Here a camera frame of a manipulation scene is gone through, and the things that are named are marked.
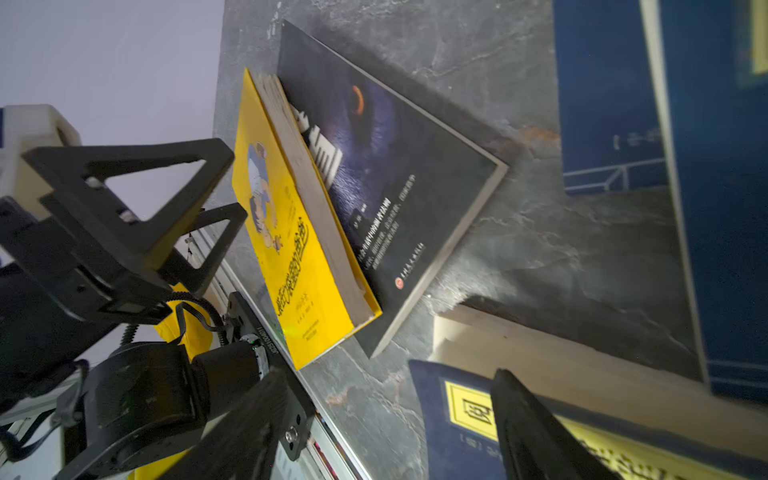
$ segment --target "marble tabletop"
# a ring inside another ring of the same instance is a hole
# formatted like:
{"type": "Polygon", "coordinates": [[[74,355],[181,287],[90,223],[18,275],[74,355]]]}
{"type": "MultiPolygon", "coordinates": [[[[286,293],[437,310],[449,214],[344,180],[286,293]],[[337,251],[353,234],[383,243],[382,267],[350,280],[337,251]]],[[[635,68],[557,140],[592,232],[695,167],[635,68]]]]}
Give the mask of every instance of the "marble tabletop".
{"type": "MultiPolygon", "coordinates": [[[[427,478],[407,360],[456,303],[699,379],[669,192],[563,192],[549,1],[227,0],[214,136],[231,147],[243,70],[276,71],[284,19],[510,166],[384,353],[349,339],[303,370],[373,478],[427,478]]],[[[234,201],[230,172],[208,206],[234,201]]],[[[275,321],[245,229],[227,261],[275,321]]]]}

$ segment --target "blue book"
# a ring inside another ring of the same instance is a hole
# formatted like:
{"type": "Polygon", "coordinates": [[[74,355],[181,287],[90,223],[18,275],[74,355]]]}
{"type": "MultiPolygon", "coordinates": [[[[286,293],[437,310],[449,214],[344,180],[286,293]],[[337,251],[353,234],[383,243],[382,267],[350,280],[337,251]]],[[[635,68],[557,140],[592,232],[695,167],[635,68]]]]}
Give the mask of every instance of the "blue book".
{"type": "Polygon", "coordinates": [[[567,194],[667,184],[640,6],[554,0],[567,194]]]}
{"type": "Polygon", "coordinates": [[[703,376],[768,402],[768,2],[641,5],[703,376]]]}

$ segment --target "black book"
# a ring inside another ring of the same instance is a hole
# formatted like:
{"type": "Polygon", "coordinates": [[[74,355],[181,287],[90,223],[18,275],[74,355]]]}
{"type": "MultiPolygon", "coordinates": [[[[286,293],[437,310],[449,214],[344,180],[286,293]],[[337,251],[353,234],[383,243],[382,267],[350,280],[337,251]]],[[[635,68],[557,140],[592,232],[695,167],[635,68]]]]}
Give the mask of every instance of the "black book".
{"type": "Polygon", "coordinates": [[[375,356],[507,166],[289,22],[277,76],[382,307],[355,335],[375,356]]]}

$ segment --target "yellow book cover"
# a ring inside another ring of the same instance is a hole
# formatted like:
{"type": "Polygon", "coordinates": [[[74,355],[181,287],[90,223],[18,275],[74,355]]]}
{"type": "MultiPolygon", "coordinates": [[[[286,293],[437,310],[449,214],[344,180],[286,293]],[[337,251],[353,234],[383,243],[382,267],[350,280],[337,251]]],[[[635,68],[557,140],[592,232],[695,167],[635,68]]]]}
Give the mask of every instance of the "yellow book cover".
{"type": "MultiPolygon", "coordinates": [[[[246,228],[297,369],[381,315],[355,262],[350,266],[374,315],[358,327],[349,318],[248,70],[237,122],[232,188],[248,212],[246,228]]],[[[341,236],[350,252],[343,232],[341,236]]]]}

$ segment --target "cartoon illustration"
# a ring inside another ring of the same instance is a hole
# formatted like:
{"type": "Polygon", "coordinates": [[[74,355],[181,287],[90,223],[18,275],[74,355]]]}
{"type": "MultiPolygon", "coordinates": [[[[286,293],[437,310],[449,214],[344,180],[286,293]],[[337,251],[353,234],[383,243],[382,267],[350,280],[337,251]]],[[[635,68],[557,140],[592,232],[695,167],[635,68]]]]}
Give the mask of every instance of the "cartoon illustration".
{"type": "Polygon", "coordinates": [[[264,238],[264,244],[267,248],[274,248],[278,253],[283,244],[280,236],[272,236],[270,228],[267,226],[266,206],[270,205],[271,227],[277,227],[277,214],[275,204],[272,201],[270,192],[269,177],[266,172],[266,148],[261,143],[256,146],[248,147],[248,179],[250,180],[250,212],[256,230],[264,238]]]}

